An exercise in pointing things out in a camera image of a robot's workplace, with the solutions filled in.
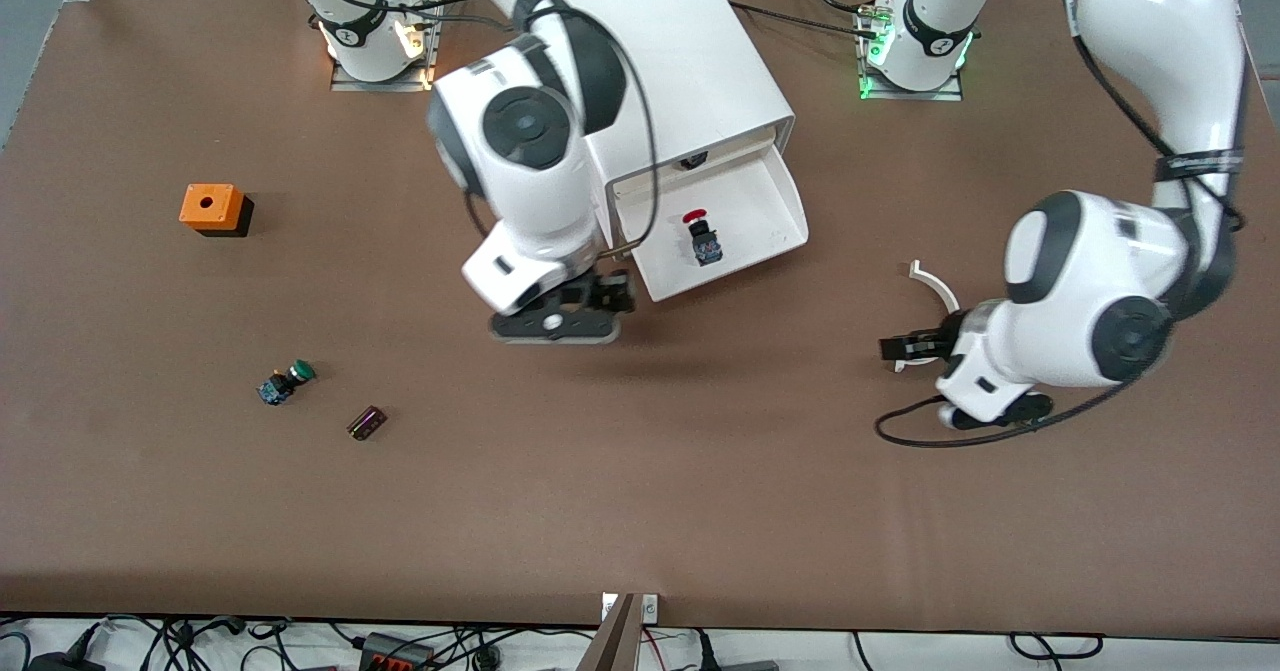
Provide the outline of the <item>black orange power strip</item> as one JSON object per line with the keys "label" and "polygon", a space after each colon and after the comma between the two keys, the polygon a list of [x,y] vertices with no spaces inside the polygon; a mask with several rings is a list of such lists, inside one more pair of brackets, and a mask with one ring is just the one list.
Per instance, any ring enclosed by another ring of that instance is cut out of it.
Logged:
{"label": "black orange power strip", "polygon": [[358,644],[358,671],[429,671],[435,649],[424,642],[408,642],[383,633],[370,633]]}

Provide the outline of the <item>red push button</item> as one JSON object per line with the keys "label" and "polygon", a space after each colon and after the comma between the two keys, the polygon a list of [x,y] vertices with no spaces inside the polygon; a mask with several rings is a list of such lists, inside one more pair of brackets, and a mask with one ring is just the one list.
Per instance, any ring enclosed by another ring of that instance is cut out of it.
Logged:
{"label": "red push button", "polygon": [[708,222],[708,211],[694,209],[682,216],[682,223],[691,237],[694,257],[700,268],[718,264],[723,260],[723,250],[717,230]]}

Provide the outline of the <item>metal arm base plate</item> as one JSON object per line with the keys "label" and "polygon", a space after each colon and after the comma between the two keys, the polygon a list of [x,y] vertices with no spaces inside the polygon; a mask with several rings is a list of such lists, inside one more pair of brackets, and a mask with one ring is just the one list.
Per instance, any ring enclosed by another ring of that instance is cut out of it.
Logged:
{"label": "metal arm base plate", "polygon": [[973,29],[961,36],[927,37],[922,44],[901,26],[896,6],[887,0],[860,6],[856,29],[870,37],[858,41],[859,93],[863,100],[960,101],[960,70]]}
{"label": "metal arm base plate", "polygon": [[355,20],[317,19],[332,60],[333,91],[416,93],[433,88],[442,19],[396,12],[375,0]]}

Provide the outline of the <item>white curved plastic arc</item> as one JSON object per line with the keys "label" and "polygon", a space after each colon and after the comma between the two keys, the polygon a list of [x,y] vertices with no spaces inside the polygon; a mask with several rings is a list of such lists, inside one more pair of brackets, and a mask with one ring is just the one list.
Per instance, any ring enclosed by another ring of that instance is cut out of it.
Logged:
{"label": "white curved plastic arc", "polygon": [[[961,310],[960,301],[956,297],[956,295],[951,291],[951,288],[934,274],[925,271],[922,268],[919,257],[914,257],[914,260],[909,264],[908,277],[915,282],[928,286],[938,296],[938,298],[941,298],[948,314],[955,314]],[[892,370],[893,373],[901,373],[906,368],[920,366],[932,362],[933,362],[932,359],[895,360]]]}

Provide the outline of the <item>green push button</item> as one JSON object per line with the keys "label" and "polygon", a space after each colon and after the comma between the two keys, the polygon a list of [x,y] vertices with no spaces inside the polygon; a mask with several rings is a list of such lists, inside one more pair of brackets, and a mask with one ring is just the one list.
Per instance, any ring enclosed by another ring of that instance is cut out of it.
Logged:
{"label": "green push button", "polygon": [[262,382],[257,387],[257,394],[268,406],[284,405],[300,387],[316,378],[314,368],[305,360],[297,359],[287,369],[274,371]]}

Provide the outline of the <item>orange box with hole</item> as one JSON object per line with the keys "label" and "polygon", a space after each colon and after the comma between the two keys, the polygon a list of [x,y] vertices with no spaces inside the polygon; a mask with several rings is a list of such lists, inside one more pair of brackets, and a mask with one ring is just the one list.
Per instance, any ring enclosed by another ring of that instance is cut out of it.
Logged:
{"label": "orange box with hole", "polygon": [[187,184],[180,205],[179,222],[209,238],[244,238],[255,202],[236,184]]}

